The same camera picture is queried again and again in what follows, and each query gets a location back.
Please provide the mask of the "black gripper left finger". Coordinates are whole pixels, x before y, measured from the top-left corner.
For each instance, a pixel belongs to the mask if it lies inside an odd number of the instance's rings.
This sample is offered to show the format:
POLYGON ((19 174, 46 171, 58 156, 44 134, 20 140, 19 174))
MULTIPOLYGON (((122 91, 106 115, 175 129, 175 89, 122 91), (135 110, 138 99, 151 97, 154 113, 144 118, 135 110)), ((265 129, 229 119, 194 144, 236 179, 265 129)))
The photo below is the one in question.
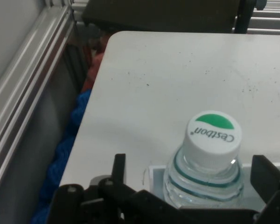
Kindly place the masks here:
POLYGON ((84 189, 59 187, 49 211, 50 224, 171 224, 177 209, 146 190, 124 184, 126 155, 116 154, 112 173, 84 189))

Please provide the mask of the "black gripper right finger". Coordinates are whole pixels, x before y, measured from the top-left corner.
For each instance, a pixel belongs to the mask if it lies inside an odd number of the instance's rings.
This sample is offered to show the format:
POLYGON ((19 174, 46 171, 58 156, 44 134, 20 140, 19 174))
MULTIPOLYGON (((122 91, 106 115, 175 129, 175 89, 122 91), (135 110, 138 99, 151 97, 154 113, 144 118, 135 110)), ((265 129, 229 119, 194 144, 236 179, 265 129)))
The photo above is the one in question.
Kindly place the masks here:
POLYGON ((265 156, 254 155, 250 182, 266 204, 255 223, 280 224, 280 170, 265 156))

